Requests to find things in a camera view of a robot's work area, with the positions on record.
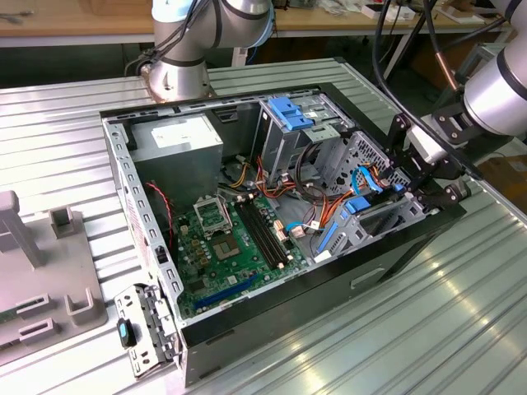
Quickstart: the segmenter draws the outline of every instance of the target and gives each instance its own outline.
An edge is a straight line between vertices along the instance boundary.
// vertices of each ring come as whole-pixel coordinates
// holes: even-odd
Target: wooden desk
[[[24,18],[22,25],[13,25],[0,20],[1,47],[35,47],[80,44],[124,44],[152,42],[153,23],[150,15],[144,16],[97,16],[91,12],[88,0],[1,0],[0,12],[34,10],[35,14]],[[277,10],[277,33],[273,37],[313,37],[373,35],[376,21],[354,12],[334,16],[321,8],[303,10],[290,8]],[[409,33],[417,23],[401,21],[394,33],[403,35],[395,54],[408,40]],[[389,33],[393,22],[386,22],[384,34]],[[442,14],[435,19],[436,33],[469,33],[481,24],[458,24]],[[498,31],[510,28],[500,27]],[[245,64],[246,49],[235,49],[233,66]]]

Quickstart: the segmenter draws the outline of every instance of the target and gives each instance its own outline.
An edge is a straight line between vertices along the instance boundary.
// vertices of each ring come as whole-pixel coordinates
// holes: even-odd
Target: label sticker
[[[177,119],[171,125],[153,128],[152,136],[159,148],[165,148],[190,143],[201,133],[210,132],[205,120],[202,117],[196,117]]]

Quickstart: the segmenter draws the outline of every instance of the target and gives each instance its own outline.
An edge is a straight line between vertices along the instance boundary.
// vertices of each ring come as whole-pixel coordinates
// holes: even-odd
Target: chip
[[[202,290],[203,288],[205,288],[205,283],[201,279],[189,284],[189,289],[191,292],[196,292],[198,290]]]
[[[240,253],[240,248],[233,235],[220,235],[212,239],[212,249],[219,261],[234,257]]]

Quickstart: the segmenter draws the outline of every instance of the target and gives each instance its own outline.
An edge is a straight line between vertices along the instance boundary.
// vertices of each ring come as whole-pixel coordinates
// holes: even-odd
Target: blue clip
[[[268,103],[289,130],[309,128],[315,124],[311,119],[306,119],[300,107],[294,105],[288,97],[275,97],[269,99]]]
[[[335,233],[335,230],[337,230],[337,228],[338,224],[334,221],[331,227],[329,228],[328,233],[326,233],[326,236],[322,240],[322,243],[320,243],[319,247],[316,249],[317,253],[321,253],[322,251],[324,251],[324,247],[329,242],[329,239],[331,238],[331,236],[333,236],[333,233]]]
[[[352,214],[355,214],[356,212],[359,212],[362,210],[366,210],[368,207],[370,207],[370,205],[371,204],[363,196],[355,197],[352,200],[348,200],[345,204],[346,208]]]

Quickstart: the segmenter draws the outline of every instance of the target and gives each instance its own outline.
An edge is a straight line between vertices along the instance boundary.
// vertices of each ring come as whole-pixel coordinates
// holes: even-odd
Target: yellow wire
[[[238,178],[238,181],[236,181],[235,183],[230,185],[231,188],[238,188],[240,185],[243,184],[243,182],[245,180],[245,173],[247,173],[247,168],[248,167],[249,167],[248,164],[244,164],[244,168],[241,171],[241,176]]]

